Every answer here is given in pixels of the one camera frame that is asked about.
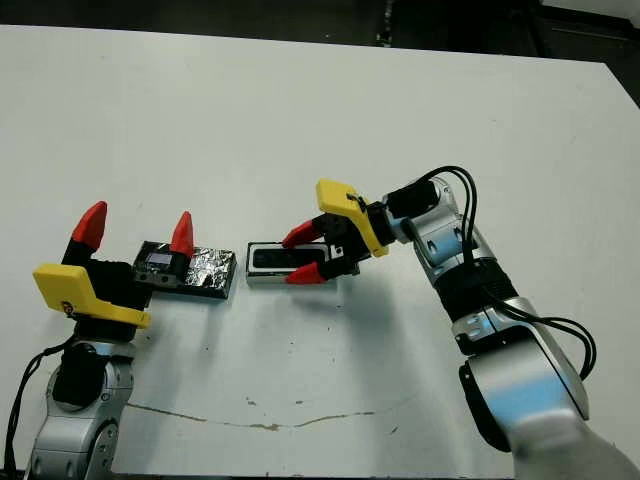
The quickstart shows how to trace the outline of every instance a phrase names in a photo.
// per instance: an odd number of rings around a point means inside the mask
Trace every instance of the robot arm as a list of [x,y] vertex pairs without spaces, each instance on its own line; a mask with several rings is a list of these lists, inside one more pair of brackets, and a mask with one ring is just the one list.
[[[328,186],[335,190],[329,201]],[[347,257],[341,260],[347,267],[337,274],[352,273],[358,261],[376,255],[369,248],[373,242],[367,241],[367,232],[356,222],[327,228],[345,222],[344,217],[331,218],[341,213],[335,203],[342,196],[368,217],[380,245],[393,240],[414,244],[453,322],[460,351],[468,357],[459,376],[478,430],[493,447],[512,452],[516,478],[640,479],[631,461],[587,426],[589,406],[580,375],[553,336],[544,325],[514,315],[514,311],[535,315],[535,310],[517,293],[475,228],[470,238],[472,267],[465,262],[463,217],[444,180],[423,177],[374,204],[354,195],[352,187],[344,187],[321,180],[318,200],[327,213],[307,222],[306,230],[294,229],[283,243],[293,246],[324,233],[325,240],[342,248]],[[321,280],[337,276],[330,267],[301,267],[290,283],[317,280],[318,275],[305,275],[309,271],[319,273]]]
[[[136,281],[128,263],[91,258],[105,227],[98,202],[73,232],[62,264],[44,264],[34,278],[47,305],[75,320],[61,365],[47,387],[47,416],[25,478],[96,480],[110,477],[122,411],[133,391],[130,343],[147,328],[152,286]],[[168,281],[184,280],[193,255],[191,216],[185,212],[169,247]]]

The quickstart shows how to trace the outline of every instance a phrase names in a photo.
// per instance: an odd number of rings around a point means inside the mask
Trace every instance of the black cable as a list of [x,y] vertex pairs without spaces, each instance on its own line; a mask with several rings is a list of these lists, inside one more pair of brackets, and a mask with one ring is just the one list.
[[[478,205],[478,191],[476,189],[476,184],[471,174],[464,168],[458,167],[457,165],[445,165],[443,167],[436,168],[435,170],[431,170],[430,172],[420,177],[419,181],[430,180],[440,173],[451,173],[458,177],[462,181],[462,184],[465,188],[465,193],[467,194],[467,198],[465,201],[465,213],[462,216],[462,256],[464,258],[465,265],[470,268],[473,266],[473,226],[475,224],[476,210]],[[469,214],[469,220],[467,222],[469,204],[471,205],[471,212]]]
[[[569,335],[573,335],[574,337],[578,338],[584,346],[584,360],[582,362],[582,367],[580,369],[579,375],[582,380],[586,379],[589,376],[589,374],[591,373],[591,371],[593,370],[596,364],[597,348],[596,348],[596,342],[594,338],[591,336],[591,333],[589,333],[589,331],[583,325],[576,322],[575,320],[569,320],[567,318],[538,317],[531,313],[520,310],[519,308],[516,308],[513,305],[509,305],[508,303],[503,302],[502,300],[499,300],[493,294],[491,294],[491,292],[489,292],[487,289],[484,289],[484,294],[487,296],[488,300],[490,301],[490,303],[493,305],[494,308],[496,308],[497,310],[500,310],[503,313],[506,313],[507,315],[511,316],[514,320],[519,320],[527,323],[540,323],[542,325],[555,328],[557,330],[563,331],[565,333],[568,333]],[[560,323],[568,323],[570,325],[574,325],[583,333],[580,333],[570,327],[561,325]]]
[[[468,268],[472,268],[473,263],[473,229],[475,224],[475,217],[478,205],[478,192],[475,186],[475,182],[473,181],[473,177],[471,174],[462,167],[458,167],[455,165],[447,165],[444,167],[436,168],[420,178],[420,181],[430,180],[440,173],[451,173],[458,177],[458,179],[462,182],[466,199],[465,199],[465,209],[464,214],[462,216],[462,253],[464,258],[464,264]],[[405,232],[409,232],[412,237],[411,240],[414,242],[414,245],[420,250],[422,256],[426,256],[427,248],[424,245],[424,242],[420,238],[420,235],[415,227],[413,221],[410,218],[406,218],[402,222],[403,230]],[[496,308],[497,310],[506,313],[511,316],[515,320],[520,320],[528,323],[539,323],[541,325],[545,325],[551,328],[555,328],[557,330],[568,333],[569,335],[573,335],[578,338],[583,346],[584,346],[584,360],[582,364],[582,368],[580,369],[580,378],[582,380],[586,379],[593,368],[595,367],[596,358],[597,358],[597,347],[596,342],[589,333],[589,331],[582,326],[579,322],[575,320],[569,320],[566,318],[560,317],[538,317],[536,315],[532,315],[528,312],[524,312],[508,303],[505,303],[495,296],[493,296],[488,290],[484,289],[485,294],[488,296],[488,301],[491,306]]]
[[48,357],[49,355],[61,352],[62,350],[70,346],[74,340],[75,336],[72,335],[60,345],[45,348],[41,353],[33,357],[27,364],[27,368],[25,369],[24,374],[22,375],[22,380],[20,381],[20,386],[18,387],[18,393],[16,394],[16,398],[13,401],[13,406],[11,407],[11,413],[9,414],[9,424],[7,426],[7,436],[4,445],[4,471],[9,480],[15,480],[17,478],[16,459],[15,452],[13,450],[13,439],[16,435],[16,430],[18,429],[18,420],[20,419],[20,406],[22,404],[22,394],[24,393],[24,389],[27,386],[27,382],[36,372],[36,370],[38,370],[38,368],[40,367],[40,363],[42,362],[42,359],[44,357]]

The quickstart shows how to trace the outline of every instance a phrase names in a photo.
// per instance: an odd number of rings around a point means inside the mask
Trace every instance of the dark floor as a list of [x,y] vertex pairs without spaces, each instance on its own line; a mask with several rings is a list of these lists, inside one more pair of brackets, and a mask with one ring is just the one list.
[[537,0],[0,0],[0,23],[605,62],[640,105],[640,33]]

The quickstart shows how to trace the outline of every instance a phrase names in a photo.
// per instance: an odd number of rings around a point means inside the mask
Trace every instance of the foil-wrapped object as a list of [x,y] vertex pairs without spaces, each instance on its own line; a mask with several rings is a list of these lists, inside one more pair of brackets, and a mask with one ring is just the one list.
[[235,269],[235,254],[213,248],[194,249],[185,285],[224,290]]
[[170,269],[173,254],[168,243],[144,242],[133,264],[135,281],[154,290],[227,298],[236,268],[229,250],[195,247],[186,276],[177,278]]

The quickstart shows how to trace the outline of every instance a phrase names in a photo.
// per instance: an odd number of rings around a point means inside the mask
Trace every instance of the aluminum foil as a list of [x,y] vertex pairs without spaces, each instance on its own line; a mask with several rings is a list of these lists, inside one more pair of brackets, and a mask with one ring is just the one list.
[[234,254],[229,250],[196,247],[189,264],[185,285],[224,289],[233,275]]

